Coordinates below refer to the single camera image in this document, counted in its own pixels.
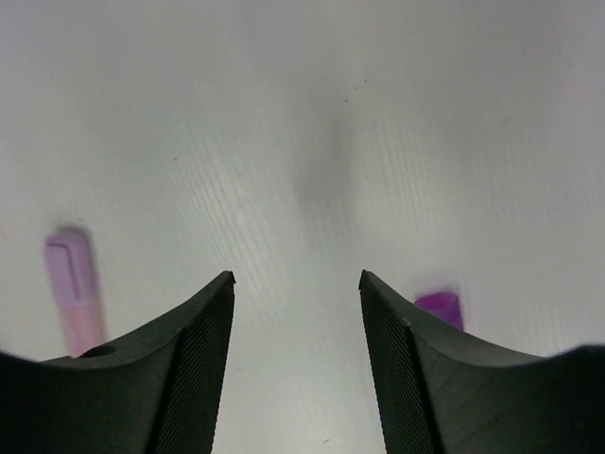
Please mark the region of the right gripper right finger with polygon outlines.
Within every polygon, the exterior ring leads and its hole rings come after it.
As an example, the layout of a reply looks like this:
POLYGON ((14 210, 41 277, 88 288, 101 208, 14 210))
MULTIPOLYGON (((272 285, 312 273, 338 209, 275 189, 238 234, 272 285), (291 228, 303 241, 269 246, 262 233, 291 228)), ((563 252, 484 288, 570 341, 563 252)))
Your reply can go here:
POLYGON ((600 453, 604 349, 541 358, 413 305, 374 273, 359 281, 389 453, 600 453))

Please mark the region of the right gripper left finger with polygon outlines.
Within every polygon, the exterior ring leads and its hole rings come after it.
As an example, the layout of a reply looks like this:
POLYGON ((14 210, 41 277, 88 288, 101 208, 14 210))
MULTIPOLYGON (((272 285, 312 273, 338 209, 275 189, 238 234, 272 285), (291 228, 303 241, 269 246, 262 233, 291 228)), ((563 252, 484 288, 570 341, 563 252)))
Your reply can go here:
POLYGON ((1 356, 4 453, 209 453, 233 326, 224 271, 78 358, 1 356))

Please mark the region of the purple highlighter cap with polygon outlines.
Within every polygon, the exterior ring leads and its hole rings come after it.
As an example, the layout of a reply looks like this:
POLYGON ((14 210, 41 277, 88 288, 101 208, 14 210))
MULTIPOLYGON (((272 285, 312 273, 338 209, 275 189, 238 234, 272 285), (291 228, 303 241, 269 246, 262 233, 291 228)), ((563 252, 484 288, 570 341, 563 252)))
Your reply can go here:
POLYGON ((459 330, 464 329, 460 298, 453 290, 439 290, 419 296, 415 306, 459 330))

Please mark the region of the pink marker pen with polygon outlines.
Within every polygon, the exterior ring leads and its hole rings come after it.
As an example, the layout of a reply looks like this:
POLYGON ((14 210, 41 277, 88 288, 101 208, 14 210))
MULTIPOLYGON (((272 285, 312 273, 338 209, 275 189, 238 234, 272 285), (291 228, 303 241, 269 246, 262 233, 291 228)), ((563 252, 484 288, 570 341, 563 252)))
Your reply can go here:
POLYGON ((81 229, 60 229, 46 237, 43 258, 68 354, 77 358, 106 340, 91 241, 81 229))

